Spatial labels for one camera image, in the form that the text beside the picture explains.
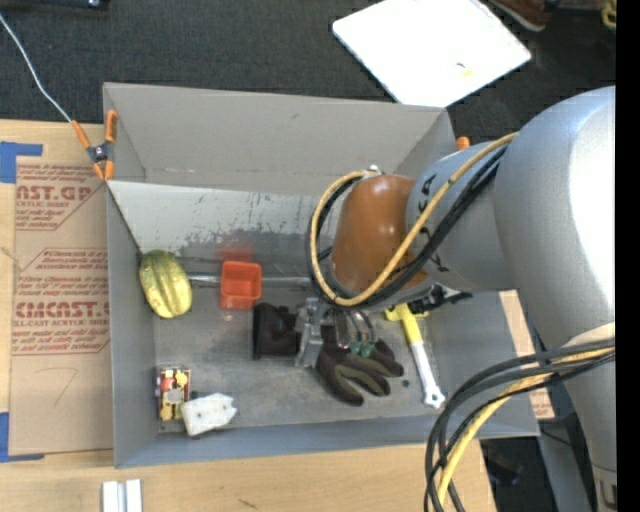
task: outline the cardboard sheet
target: cardboard sheet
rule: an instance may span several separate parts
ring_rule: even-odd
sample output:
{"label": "cardboard sheet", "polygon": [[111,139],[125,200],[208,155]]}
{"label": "cardboard sheet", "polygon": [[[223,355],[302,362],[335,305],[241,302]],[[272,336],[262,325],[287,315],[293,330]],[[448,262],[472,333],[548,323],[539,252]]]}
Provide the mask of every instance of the cardboard sheet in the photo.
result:
{"label": "cardboard sheet", "polygon": [[[101,126],[86,131],[104,140]],[[66,123],[2,121],[0,141],[41,146],[15,159],[13,247],[3,240],[14,269],[9,454],[111,447],[105,186]]]}
{"label": "cardboard sheet", "polygon": [[[504,308],[505,318],[509,330],[513,336],[513,343],[518,357],[535,353],[531,331],[522,311],[522,305],[515,290],[500,293],[500,300]],[[540,388],[529,393],[533,412],[538,420],[551,420],[555,418],[551,397],[547,388]]]}
{"label": "cardboard sheet", "polygon": [[15,185],[0,183],[0,411],[9,408],[15,202]]}

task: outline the white cable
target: white cable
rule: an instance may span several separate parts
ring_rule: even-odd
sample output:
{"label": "white cable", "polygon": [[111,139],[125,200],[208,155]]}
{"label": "white cable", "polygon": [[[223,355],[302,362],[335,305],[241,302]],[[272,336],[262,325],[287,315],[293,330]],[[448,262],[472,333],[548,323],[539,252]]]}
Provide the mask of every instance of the white cable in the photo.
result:
{"label": "white cable", "polygon": [[27,51],[22,46],[22,43],[18,39],[18,36],[16,36],[16,34],[14,33],[13,30],[11,30],[11,27],[6,22],[6,20],[4,19],[4,16],[2,16],[2,13],[0,13],[0,23],[2,23],[2,25],[5,28],[5,30],[9,33],[11,38],[15,41],[16,46],[20,50],[20,53],[22,53],[22,56],[24,57],[24,60],[27,63],[27,66],[29,67],[29,71],[31,71],[31,74],[33,75],[33,79],[35,80],[36,85],[38,86],[38,89],[40,89],[40,92],[42,92],[44,97],[47,98],[53,104],[53,106],[58,109],[58,111],[62,114],[62,116],[68,122],[72,122],[71,116],[69,116],[69,114],[67,114],[64,111],[64,109],[58,104],[58,102],[56,100],[54,100],[51,97],[51,95],[45,90],[45,88],[42,86],[42,83],[40,83],[40,79],[38,78],[38,74],[36,73],[36,70],[34,69],[33,64],[31,64],[31,60],[29,59],[29,55],[27,55]]}

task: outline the metal bracket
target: metal bracket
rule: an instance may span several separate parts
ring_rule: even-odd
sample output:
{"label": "metal bracket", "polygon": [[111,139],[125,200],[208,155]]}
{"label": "metal bracket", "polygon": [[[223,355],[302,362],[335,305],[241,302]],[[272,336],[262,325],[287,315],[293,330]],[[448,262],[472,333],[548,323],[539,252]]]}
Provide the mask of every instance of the metal bracket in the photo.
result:
{"label": "metal bracket", "polygon": [[330,306],[320,302],[316,297],[307,299],[306,306],[298,312],[295,329],[302,333],[300,338],[300,352],[296,357],[296,366],[315,368],[322,336],[320,334],[322,322]]}
{"label": "metal bracket", "polygon": [[100,502],[102,512],[142,512],[142,481],[102,482]]}

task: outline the black object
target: black object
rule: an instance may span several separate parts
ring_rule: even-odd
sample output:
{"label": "black object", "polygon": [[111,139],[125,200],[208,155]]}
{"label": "black object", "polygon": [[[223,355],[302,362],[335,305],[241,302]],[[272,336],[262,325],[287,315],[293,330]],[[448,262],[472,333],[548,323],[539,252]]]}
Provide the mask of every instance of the black object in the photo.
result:
{"label": "black object", "polygon": [[295,331],[296,315],[285,306],[266,302],[253,308],[253,358],[294,356],[300,349],[300,334]]}
{"label": "black object", "polygon": [[404,374],[404,368],[382,340],[376,341],[368,357],[363,357],[338,346],[334,326],[322,326],[321,335],[323,345],[316,369],[339,400],[357,406],[364,403],[362,394],[349,381],[358,383],[376,396],[387,396],[391,393],[387,378]]}
{"label": "black object", "polygon": [[491,450],[489,443],[483,445],[483,455],[489,479],[494,485],[512,487],[518,483],[524,465],[497,450]]}
{"label": "black object", "polygon": [[424,297],[408,302],[407,307],[414,315],[420,315],[427,311],[437,309],[444,304],[455,304],[469,297],[473,297],[473,295],[468,292],[457,292],[452,295],[446,295],[442,286],[438,284],[434,285]]}

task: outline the small box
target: small box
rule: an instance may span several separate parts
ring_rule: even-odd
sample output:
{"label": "small box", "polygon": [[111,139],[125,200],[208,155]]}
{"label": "small box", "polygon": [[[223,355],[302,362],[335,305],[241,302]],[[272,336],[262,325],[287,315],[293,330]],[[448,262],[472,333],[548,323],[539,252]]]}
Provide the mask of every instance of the small box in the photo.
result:
{"label": "small box", "polygon": [[182,419],[181,406],[189,400],[190,393],[190,370],[179,365],[164,365],[158,368],[156,396],[158,397],[158,418],[163,424]]}
{"label": "small box", "polygon": [[190,436],[224,427],[238,411],[233,406],[233,398],[222,393],[184,402],[180,409]]}

